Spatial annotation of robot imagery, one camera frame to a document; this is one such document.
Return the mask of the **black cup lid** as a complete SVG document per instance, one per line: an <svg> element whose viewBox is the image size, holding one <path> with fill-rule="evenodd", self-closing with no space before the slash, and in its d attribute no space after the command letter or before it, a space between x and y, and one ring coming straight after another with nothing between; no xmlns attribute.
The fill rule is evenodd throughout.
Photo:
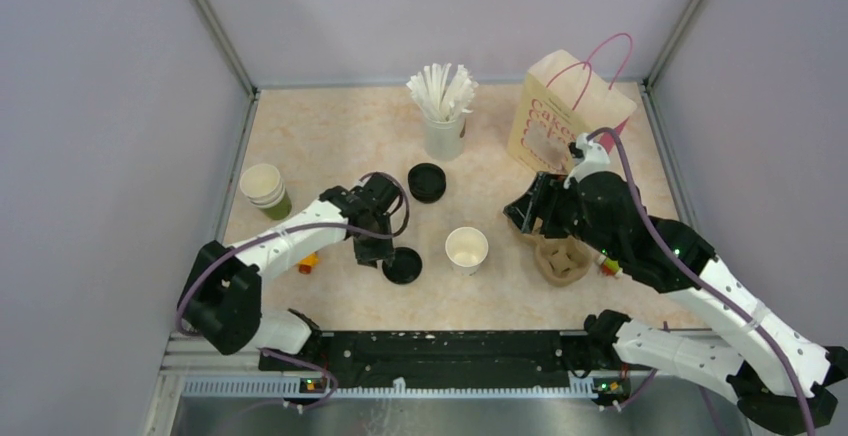
<svg viewBox="0 0 848 436"><path fill-rule="evenodd" d="M397 285L406 285L415 281L421 274L423 261L417 251L410 247L398 247L391 260L384 260L381 266L384 277Z"/></svg>

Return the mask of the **white paper cup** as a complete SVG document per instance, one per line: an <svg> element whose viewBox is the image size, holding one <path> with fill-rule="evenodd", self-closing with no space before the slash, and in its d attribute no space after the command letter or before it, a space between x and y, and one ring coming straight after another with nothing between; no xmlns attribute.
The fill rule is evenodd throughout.
<svg viewBox="0 0 848 436"><path fill-rule="evenodd" d="M453 230L445 240L445 253L453 268L462 275L478 272L489 254L487 237L474 227Z"/></svg>

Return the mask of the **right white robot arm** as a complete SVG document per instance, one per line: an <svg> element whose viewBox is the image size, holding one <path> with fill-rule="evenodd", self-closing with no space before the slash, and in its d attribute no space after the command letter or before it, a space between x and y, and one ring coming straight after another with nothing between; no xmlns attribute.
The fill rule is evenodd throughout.
<svg viewBox="0 0 848 436"><path fill-rule="evenodd" d="M585 319L589 360L641 365L705 387L779 435L827 426L847 376L847 351L801 336L730 272L688 225L649 215L638 189L602 171L583 179L540 172L504 208L521 233L574 238L616 261L634 281L685 306L720 338L709 345L605 310Z"/></svg>

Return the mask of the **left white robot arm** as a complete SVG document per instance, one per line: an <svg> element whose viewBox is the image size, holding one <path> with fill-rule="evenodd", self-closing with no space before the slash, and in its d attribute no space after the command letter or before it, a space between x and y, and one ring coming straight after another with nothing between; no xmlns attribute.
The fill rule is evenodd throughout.
<svg viewBox="0 0 848 436"><path fill-rule="evenodd" d="M304 210L257 236L232 246L205 244L179 297L177 330L202 337L222 355L274 349L297 369L314 366L321 353L317 326L295 310L264 312L264 290L307 256L344 241L352 243L361 266L392 260L400 233L392 229L391 217L407 207L403 186L374 172L350 189L325 190Z"/></svg>

